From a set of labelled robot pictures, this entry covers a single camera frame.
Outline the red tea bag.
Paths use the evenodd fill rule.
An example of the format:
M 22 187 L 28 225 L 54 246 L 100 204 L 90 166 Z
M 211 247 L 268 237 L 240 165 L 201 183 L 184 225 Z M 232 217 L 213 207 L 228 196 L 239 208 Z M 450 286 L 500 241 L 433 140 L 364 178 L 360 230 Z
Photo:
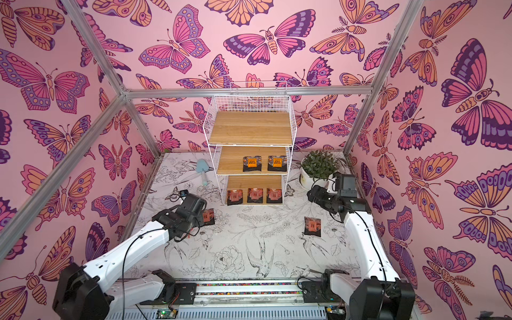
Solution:
M 227 205 L 240 205 L 243 203 L 243 190 L 231 189 L 227 191 Z
M 282 189 L 267 188 L 266 204 L 282 204 Z
M 215 210 L 213 208 L 206 209 L 203 212 L 203 225 L 204 226 L 215 225 Z
M 304 217 L 305 227 L 303 234 L 321 237 L 321 219 L 313 218 L 313 217 Z
M 249 188 L 247 193 L 248 203 L 263 203 L 263 189 Z

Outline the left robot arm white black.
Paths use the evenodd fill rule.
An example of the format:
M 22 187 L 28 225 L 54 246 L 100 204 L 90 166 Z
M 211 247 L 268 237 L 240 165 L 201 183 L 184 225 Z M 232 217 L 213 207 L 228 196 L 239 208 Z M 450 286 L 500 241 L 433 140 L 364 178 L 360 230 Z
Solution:
M 125 278 L 125 272 L 159 247 L 197 235 L 206 207 L 206 200 L 190 193 L 107 253 L 82 266 L 66 267 L 53 299 L 54 312 L 60 319 L 106 319 L 142 302 L 175 301 L 176 281 L 167 272 L 158 269 L 135 280 Z

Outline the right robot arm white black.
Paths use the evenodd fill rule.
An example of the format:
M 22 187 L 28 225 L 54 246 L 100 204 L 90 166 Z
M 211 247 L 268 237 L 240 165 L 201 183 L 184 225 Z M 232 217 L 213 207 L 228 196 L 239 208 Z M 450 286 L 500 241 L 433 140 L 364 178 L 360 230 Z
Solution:
M 328 300 L 340 298 L 346 319 L 409 319 L 415 305 L 412 284 L 402 280 L 389 262 L 369 205 L 358 196 L 355 177 L 341 173 L 334 177 L 332 191 L 314 185 L 307 198 L 343 224 L 361 279 L 326 269 L 320 292 Z

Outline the orange tea bag middle right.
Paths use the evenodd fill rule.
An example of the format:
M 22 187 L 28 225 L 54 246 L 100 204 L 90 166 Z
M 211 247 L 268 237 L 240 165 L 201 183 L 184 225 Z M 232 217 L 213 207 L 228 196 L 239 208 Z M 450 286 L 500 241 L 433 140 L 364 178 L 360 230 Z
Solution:
M 267 162 L 267 170 L 271 172 L 286 172 L 287 171 L 287 156 L 286 155 L 270 155 Z

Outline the orange tea bag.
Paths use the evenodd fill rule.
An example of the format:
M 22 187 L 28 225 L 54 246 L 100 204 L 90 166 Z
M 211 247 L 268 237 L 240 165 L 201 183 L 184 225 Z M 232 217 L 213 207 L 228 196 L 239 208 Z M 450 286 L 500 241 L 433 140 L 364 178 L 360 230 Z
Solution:
M 287 171 L 287 156 L 286 155 L 270 155 L 267 162 L 267 170 L 271 172 L 286 172 Z
M 243 172 L 261 171 L 261 156 L 245 156 L 243 158 Z

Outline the orange tea bag middle centre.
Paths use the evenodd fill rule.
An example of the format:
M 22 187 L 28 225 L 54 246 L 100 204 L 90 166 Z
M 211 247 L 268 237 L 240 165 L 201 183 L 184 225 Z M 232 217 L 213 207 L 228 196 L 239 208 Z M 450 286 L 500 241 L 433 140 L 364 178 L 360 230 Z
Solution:
M 245 156 L 243 158 L 243 172 L 261 171 L 261 156 Z

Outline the green plant in white pot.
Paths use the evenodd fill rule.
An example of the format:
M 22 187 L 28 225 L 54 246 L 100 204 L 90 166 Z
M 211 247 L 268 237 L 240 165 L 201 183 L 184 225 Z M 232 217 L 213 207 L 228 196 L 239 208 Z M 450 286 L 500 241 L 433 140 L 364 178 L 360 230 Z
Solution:
M 307 190 L 314 186 L 326 187 L 329 178 L 338 171 L 340 166 L 340 159 L 333 153 L 324 150 L 312 151 L 301 162 L 299 182 Z

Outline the teal and white spatula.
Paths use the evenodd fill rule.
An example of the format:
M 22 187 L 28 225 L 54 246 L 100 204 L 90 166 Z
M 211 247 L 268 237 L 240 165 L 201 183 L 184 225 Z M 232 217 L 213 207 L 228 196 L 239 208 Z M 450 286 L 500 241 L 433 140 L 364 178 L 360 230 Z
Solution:
M 197 160 L 196 173 L 201 177 L 203 185 L 208 185 L 207 172 L 209 171 L 209 165 L 204 159 Z

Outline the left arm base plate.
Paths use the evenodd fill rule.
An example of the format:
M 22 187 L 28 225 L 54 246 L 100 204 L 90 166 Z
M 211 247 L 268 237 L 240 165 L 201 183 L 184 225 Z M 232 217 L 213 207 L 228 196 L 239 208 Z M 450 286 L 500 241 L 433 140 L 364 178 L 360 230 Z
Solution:
M 166 285 L 159 297 L 143 301 L 140 305 L 193 305 L 196 291 L 196 283 Z

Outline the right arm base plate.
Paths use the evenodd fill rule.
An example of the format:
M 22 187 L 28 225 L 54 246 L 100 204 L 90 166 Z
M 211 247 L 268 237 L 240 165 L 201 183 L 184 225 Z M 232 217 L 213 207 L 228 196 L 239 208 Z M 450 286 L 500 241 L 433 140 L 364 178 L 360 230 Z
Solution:
M 302 281 L 299 288 L 302 290 L 303 300 L 306 303 L 340 303 L 348 302 L 358 283 L 346 282 L 342 278 L 323 283 L 321 281 Z

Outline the aluminium rail with coloured strip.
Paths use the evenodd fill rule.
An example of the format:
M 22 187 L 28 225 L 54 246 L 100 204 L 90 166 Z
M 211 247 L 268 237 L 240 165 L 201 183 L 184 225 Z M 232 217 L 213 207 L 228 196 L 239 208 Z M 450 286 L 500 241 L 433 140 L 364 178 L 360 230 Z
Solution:
M 291 281 L 270 281 L 270 282 L 238 282 L 238 283 L 199 283 L 193 305 L 208 303 L 210 301 L 237 301 L 244 303 L 268 303 L 279 299 L 298 299 L 302 302 L 303 294 L 299 288 L 302 281 L 321 281 L 320 279 L 305 279 Z

